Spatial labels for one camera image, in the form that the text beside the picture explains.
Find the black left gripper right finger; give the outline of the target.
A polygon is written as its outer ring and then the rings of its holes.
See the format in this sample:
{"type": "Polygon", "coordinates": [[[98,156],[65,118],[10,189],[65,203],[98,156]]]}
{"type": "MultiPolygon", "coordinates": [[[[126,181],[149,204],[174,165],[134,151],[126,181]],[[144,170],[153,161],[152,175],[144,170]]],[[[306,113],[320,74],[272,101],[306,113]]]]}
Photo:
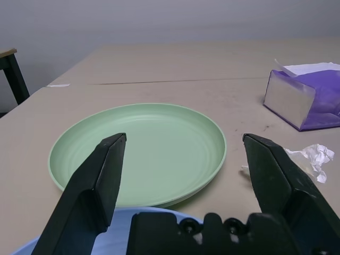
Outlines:
{"type": "Polygon", "coordinates": [[[339,254],[339,218],[311,178],[273,141],[242,140],[261,211],[284,218],[303,254],[339,254]]]}

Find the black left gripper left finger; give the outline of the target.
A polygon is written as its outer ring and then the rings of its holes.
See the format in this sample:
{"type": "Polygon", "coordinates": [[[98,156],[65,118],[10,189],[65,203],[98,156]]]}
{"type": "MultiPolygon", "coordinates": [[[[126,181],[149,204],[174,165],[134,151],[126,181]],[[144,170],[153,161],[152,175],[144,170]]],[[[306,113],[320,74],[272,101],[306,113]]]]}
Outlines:
{"type": "Polygon", "coordinates": [[[103,139],[71,176],[32,254],[91,254],[111,225],[126,134],[103,139]]]}

